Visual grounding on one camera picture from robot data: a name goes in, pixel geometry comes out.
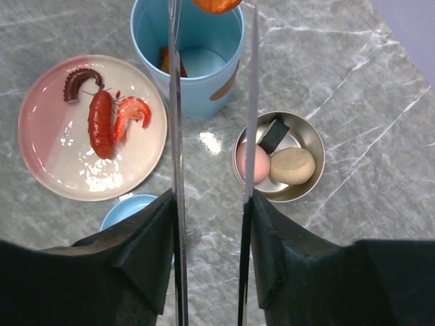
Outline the red toy shrimp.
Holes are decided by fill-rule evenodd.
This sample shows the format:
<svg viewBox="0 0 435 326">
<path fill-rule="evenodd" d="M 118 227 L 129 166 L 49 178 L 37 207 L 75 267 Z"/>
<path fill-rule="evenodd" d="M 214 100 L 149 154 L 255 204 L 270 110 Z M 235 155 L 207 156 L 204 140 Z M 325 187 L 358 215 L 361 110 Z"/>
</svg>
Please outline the red toy shrimp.
<svg viewBox="0 0 435 326">
<path fill-rule="evenodd" d="M 142 120 L 142 128 L 147 128 L 152 112 L 148 104 L 140 98 L 129 96 L 118 105 L 114 124 L 114 142 L 119 145 L 126 141 L 126 133 L 131 120 Z"/>
</svg>

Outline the red toy sausage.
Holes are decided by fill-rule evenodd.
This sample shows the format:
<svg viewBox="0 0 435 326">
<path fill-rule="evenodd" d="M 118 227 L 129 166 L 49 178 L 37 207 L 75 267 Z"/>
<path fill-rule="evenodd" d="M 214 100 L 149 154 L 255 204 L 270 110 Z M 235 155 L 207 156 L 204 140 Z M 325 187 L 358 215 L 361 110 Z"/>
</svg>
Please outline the red toy sausage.
<svg viewBox="0 0 435 326">
<path fill-rule="evenodd" d="M 105 90 L 99 90 L 89 106 L 90 144 L 101 159 L 110 159 L 114 154 L 114 140 L 111 133 L 112 105 L 111 94 Z"/>
</svg>

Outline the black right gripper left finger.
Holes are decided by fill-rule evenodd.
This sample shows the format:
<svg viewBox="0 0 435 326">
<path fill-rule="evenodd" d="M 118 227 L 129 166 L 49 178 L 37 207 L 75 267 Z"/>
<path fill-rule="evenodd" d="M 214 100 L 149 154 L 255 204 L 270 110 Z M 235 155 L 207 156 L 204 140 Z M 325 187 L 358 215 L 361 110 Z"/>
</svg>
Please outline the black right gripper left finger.
<svg viewBox="0 0 435 326">
<path fill-rule="evenodd" d="M 1 242 L 2 325 L 154 325 L 164 310 L 175 199 L 68 247 Z"/>
</svg>

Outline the orange toy chicken wing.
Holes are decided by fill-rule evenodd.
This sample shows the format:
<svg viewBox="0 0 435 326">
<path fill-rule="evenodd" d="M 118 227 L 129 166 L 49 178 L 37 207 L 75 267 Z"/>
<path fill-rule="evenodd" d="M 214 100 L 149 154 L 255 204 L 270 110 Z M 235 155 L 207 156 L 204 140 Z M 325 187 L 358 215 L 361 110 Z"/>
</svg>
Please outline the orange toy chicken wing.
<svg viewBox="0 0 435 326">
<path fill-rule="evenodd" d="M 169 73 L 169 47 L 165 46 L 160 50 L 160 70 Z M 180 76 L 187 77 L 187 72 L 184 68 L 183 62 L 180 61 Z"/>
</svg>

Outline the orange toy drumstick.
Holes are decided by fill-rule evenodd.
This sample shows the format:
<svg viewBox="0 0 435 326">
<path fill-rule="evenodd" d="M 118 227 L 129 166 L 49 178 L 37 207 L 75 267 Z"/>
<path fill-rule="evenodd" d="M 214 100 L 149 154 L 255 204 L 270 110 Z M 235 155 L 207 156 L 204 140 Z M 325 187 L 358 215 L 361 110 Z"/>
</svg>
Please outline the orange toy drumstick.
<svg viewBox="0 0 435 326">
<path fill-rule="evenodd" d="M 193 4 L 208 14 L 225 14 L 236 8 L 242 0 L 192 0 Z"/>
</svg>

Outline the cream toy steamed bun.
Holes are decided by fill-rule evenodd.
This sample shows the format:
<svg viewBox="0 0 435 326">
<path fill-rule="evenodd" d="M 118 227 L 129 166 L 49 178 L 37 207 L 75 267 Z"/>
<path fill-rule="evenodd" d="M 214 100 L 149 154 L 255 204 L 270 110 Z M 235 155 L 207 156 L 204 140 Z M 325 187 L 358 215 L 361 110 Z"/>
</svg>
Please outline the cream toy steamed bun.
<svg viewBox="0 0 435 326">
<path fill-rule="evenodd" d="M 287 185 L 307 182 L 315 171 L 313 156 L 303 148 L 288 147 L 271 157 L 271 177 Z"/>
</svg>

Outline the toy sushi roll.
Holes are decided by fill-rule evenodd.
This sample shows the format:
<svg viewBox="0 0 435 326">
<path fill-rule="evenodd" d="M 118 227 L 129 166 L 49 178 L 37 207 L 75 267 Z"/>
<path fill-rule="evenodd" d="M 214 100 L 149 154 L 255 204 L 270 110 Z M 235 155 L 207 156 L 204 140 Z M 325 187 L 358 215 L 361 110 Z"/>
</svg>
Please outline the toy sushi roll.
<svg viewBox="0 0 435 326">
<path fill-rule="evenodd" d="M 266 154 L 270 155 L 276 150 L 280 142 L 288 133 L 289 127 L 280 119 L 274 119 L 262 133 L 258 145 L 263 148 Z"/>
</svg>

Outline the pink toy egg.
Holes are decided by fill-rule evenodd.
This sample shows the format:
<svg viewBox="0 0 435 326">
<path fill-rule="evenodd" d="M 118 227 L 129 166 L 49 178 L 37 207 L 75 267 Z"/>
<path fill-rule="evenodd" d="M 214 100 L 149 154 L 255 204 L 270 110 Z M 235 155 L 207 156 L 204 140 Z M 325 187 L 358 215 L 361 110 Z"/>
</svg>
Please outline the pink toy egg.
<svg viewBox="0 0 435 326">
<path fill-rule="evenodd" d="M 239 174 L 242 179 L 245 178 L 245 154 L 246 143 L 238 146 L 236 151 L 236 164 Z M 254 183 L 259 184 L 268 177 L 271 169 L 271 163 L 266 152 L 261 146 L 256 145 L 255 160 L 254 160 Z"/>
</svg>

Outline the steel food tongs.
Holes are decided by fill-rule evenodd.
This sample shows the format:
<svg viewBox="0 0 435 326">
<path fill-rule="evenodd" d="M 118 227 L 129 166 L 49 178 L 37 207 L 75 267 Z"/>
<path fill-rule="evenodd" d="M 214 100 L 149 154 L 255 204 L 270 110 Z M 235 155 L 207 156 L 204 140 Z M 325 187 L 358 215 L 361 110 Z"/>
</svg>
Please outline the steel food tongs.
<svg viewBox="0 0 435 326">
<path fill-rule="evenodd" d="M 173 196 L 177 201 L 177 219 L 174 225 L 175 292 L 177 325 L 188 324 L 188 282 L 186 276 L 186 222 L 184 196 L 183 139 L 181 123 L 181 86 L 179 60 L 179 21 L 181 1 L 169 1 L 169 111 L 171 117 L 171 147 L 173 159 Z M 243 197 L 243 223 L 239 266 L 238 325 L 247 324 L 247 292 L 249 275 L 249 252 L 251 244 L 251 220 L 253 215 L 254 162 L 256 153 L 256 130 L 258 115 L 258 2 L 254 1 L 254 17 L 251 36 L 251 59 L 249 75 L 249 100 L 245 130 L 245 193 Z"/>
</svg>

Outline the tall blue lunch container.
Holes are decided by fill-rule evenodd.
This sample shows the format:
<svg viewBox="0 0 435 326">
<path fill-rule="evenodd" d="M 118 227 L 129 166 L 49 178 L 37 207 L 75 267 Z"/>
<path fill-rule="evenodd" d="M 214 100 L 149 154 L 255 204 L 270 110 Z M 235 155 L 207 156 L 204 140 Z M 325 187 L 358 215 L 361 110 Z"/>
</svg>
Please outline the tall blue lunch container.
<svg viewBox="0 0 435 326">
<path fill-rule="evenodd" d="M 161 51 L 168 45 L 167 1 L 136 1 L 130 15 L 135 49 L 164 97 L 169 74 L 161 70 Z M 192 1 L 181 2 L 179 54 L 186 76 L 181 78 L 181 112 L 209 117 L 229 101 L 243 49 L 245 25 L 240 7 L 225 14 L 202 11 Z"/>
</svg>

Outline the beige steel bowl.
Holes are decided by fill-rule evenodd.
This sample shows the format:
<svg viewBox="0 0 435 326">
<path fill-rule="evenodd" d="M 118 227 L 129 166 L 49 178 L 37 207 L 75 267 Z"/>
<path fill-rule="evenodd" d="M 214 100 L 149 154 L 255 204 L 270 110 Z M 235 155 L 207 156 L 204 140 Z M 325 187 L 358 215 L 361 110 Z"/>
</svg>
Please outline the beige steel bowl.
<svg viewBox="0 0 435 326">
<path fill-rule="evenodd" d="M 254 188 L 269 200 L 291 202 L 308 194 L 324 165 L 323 141 L 308 120 L 284 111 L 258 116 Z"/>
</svg>

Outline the purple toy octopus tentacle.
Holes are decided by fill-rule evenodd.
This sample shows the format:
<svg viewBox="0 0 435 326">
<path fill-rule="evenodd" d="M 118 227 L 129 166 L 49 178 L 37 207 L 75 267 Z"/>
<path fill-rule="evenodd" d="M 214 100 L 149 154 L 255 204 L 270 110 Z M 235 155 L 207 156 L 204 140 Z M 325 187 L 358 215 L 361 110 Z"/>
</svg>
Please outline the purple toy octopus tentacle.
<svg viewBox="0 0 435 326">
<path fill-rule="evenodd" d="M 63 88 L 63 100 L 66 103 L 77 100 L 82 84 L 90 78 L 94 78 L 95 84 L 100 90 L 104 89 L 103 77 L 98 71 L 90 68 L 79 68 L 68 74 Z"/>
</svg>

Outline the pink and cream plate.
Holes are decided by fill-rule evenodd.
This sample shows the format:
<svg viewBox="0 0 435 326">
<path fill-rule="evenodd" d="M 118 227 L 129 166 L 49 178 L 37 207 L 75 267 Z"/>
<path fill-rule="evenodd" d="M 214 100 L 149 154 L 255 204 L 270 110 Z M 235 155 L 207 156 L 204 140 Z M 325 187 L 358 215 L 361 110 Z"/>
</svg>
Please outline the pink and cream plate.
<svg viewBox="0 0 435 326">
<path fill-rule="evenodd" d="M 85 81 L 77 100 L 63 100 L 67 76 L 94 69 L 113 97 L 113 110 L 127 96 L 145 101 L 151 121 L 128 124 L 126 142 L 111 159 L 94 152 L 88 136 L 89 105 L 98 86 Z M 144 181 L 157 166 L 167 139 L 167 114 L 152 81 L 123 60 L 104 55 L 76 56 L 46 71 L 25 96 L 18 118 L 20 152 L 28 169 L 46 188 L 66 198 L 99 201 L 121 196 Z"/>
</svg>

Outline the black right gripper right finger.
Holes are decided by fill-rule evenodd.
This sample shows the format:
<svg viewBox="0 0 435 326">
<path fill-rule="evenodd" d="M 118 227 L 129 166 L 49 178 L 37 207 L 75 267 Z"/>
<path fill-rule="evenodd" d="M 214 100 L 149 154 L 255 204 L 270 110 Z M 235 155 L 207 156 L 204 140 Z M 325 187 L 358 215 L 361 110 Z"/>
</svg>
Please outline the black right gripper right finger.
<svg viewBox="0 0 435 326">
<path fill-rule="evenodd" d="M 338 246 L 253 195 L 251 245 L 268 325 L 433 325 L 434 242 Z"/>
</svg>

